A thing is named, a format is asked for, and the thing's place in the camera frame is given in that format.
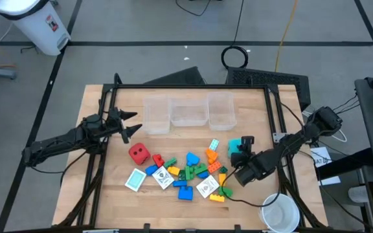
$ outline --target concrete floor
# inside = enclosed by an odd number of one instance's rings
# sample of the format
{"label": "concrete floor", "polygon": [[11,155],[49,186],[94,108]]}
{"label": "concrete floor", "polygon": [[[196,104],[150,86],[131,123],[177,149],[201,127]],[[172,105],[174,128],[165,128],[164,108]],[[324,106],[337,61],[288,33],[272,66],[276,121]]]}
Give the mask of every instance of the concrete floor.
{"label": "concrete floor", "polygon": [[[234,38],[240,1],[213,1],[202,17],[191,16],[169,0],[60,0],[56,8],[68,25],[77,6],[71,33],[73,41],[140,41],[115,46],[69,46],[53,83],[52,93],[37,139],[53,137],[76,124],[84,86],[112,82],[118,72],[124,83],[143,83],[171,72],[198,66],[208,83],[223,83],[227,72],[220,62],[225,46],[189,45],[188,41],[231,41]],[[206,1],[180,3],[195,12]],[[361,0],[373,27],[373,1]],[[289,19],[292,1],[245,1],[237,41],[280,41]],[[0,16],[0,36],[9,22]],[[0,46],[0,64],[15,63],[17,79],[0,79],[0,213],[30,134],[56,57],[37,54],[9,41],[28,41],[13,27]],[[157,46],[153,41],[174,41]],[[353,0],[300,0],[286,41],[373,41]],[[373,45],[285,46],[280,72],[306,75],[310,79],[311,107],[335,107],[354,95],[354,80],[373,76]],[[276,46],[243,46],[249,53],[247,68],[273,71]],[[227,62],[239,65],[240,54],[228,53]],[[353,153],[369,146],[360,109],[342,115],[347,143],[324,140]],[[42,170],[62,170],[66,156],[47,160]],[[59,192],[59,175],[27,170],[11,211],[6,230],[49,227]],[[339,186],[352,185],[343,182]],[[346,198],[346,193],[336,194]],[[330,226],[359,230],[363,227],[324,199]],[[360,216],[359,208],[347,205]]]}

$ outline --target card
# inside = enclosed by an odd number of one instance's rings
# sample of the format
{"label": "card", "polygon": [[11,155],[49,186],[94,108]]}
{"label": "card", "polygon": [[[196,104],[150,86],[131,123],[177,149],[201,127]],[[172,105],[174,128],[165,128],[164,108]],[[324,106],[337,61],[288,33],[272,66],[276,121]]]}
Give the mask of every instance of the card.
{"label": "card", "polygon": [[172,184],[172,182],[175,181],[164,166],[161,166],[158,170],[156,170],[156,172],[153,173],[152,176],[162,187],[162,189],[167,188],[170,184]]}
{"label": "card", "polygon": [[217,190],[218,187],[220,187],[220,185],[212,175],[208,176],[199,185],[197,185],[199,193],[204,198],[207,198],[213,191]]}
{"label": "card", "polygon": [[146,177],[146,174],[144,172],[135,168],[132,174],[130,174],[129,179],[128,181],[126,181],[126,184],[124,184],[124,186],[137,192],[137,190],[139,190],[139,188],[141,187],[143,180],[145,180],[145,177]]}

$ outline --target red toy block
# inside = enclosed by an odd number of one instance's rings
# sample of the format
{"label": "red toy block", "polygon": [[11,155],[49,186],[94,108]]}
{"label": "red toy block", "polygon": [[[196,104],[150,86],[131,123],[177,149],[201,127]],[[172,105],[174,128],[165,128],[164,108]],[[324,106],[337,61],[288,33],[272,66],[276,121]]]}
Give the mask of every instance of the red toy block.
{"label": "red toy block", "polygon": [[158,166],[158,168],[163,166],[163,164],[165,163],[165,161],[162,159],[161,155],[152,155],[152,159],[155,162],[156,166]]}
{"label": "red toy block", "polygon": [[129,155],[136,164],[141,165],[144,161],[150,158],[150,153],[142,143],[136,143],[129,149]]}
{"label": "red toy block", "polygon": [[221,168],[221,163],[219,161],[216,161],[215,163],[208,166],[208,171],[212,173],[218,170],[219,168]]}

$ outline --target wooden tabletop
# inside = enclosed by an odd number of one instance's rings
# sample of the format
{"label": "wooden tabletop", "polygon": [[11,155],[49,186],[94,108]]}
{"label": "wooden tabletop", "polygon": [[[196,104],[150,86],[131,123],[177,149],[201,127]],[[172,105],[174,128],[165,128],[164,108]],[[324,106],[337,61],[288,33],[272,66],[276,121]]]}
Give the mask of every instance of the wooden tabletop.
{"label": "wooden tabletop", "polygon": [[[299,118],[302,118],[295,88],[292,85],[281,85],[281,101],[288,105]],[[101,85],[87,85],[85,88],[77,123],[98,111]],[[206,98],[207,94],[217,89],[119,89],[116,106],[124,111],[138,112],[138,115],[125,121],[126,126],[142,123],[142,99],[151,94],[168,94],[176,98]],[[128,154],[131,145],[141,142],[151,154],[160,153],[164,160],[177,158],[177,167],[184,167],[186,154],[192,153],[201,157],[207,163],[205,150],[212,139],[218,139],[220,145],[217,152],[219,161],[232,171],[227,158],[227,143],[229,139],[253,135],[256,153],[273,147],[267,117],[266,102],[263,90],[258,89],[223,89],[234,93],[234,106],[237,125],[230,131],[211,131],[209,125],[200,127],[173,127],[169,134],[148,135],[142,129],[138,130],[129,144],[124,144],[120,135],[110,138],[107,150],[106,167],[102,183],[102,191],[96,219],[97,228],[143,228],[144,223],[150,223],[151,228],[198,228],[198,229],[233,229],[240,224],[242,229],[266,229],[258,217],[259,208],[244,203],[226,200],[224,203],[204,199],[194,188],[194,200],[183,201],[177,198],[178,188],[169,186],[166,190],[157,184],[153,177],[145,178],[138,192],[125,187],[129,175],[134,168],[144,170],[153,165],[152,159],[142,166],[137,166]],[[300,125],[291,113],[283,108],[286,127],[289,133],[300,130]],[[308,152],[309,147],[303,146],[302,151]],[[73,161],[82,151],[70,153],[68,163]],[[54,214],[53,224],[62,221],[72,210],[82,194],[82,187],[87,168],[88,157],[80,159],[67,171]],[[300,196],[319,221],[327,224],[322,197],[316,180],[316,174],[311,158],[299,153],[293,159]],[[213,173],[218,180],[218,172]],[[196,186],[201,179],[195,178],[188,182]],[[262,204],[264,199],[278,190],[277,173],[262,181],[249,183],[241,187],[234,177],[227,181],[227,187],[234,191],[235,199],[244,199],[250,203]],[[88,201],[85,223],[88,223],[92,200]]]}

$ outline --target plastic bin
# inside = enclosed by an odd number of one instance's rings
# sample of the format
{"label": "plastic bin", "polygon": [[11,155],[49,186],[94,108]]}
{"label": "plastic bin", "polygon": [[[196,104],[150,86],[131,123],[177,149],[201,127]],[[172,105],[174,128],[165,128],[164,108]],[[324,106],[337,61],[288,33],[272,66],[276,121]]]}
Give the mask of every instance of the plastic bin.
{"label": "plastic bin", "polygon": [[206,99],[176,99],[170,101],[174,126],[203,126],[208,120]]}
{"label": "plastic bin", "polygon": [[230,130],[236,124],[234,95],[228,91],[208,94],[208,115],[211,130]]}
{"label": "plastic bin", "polygon": [[165,134],[170,130],[169,98],[166,95],[143,99],[143,130],[147,134]]}

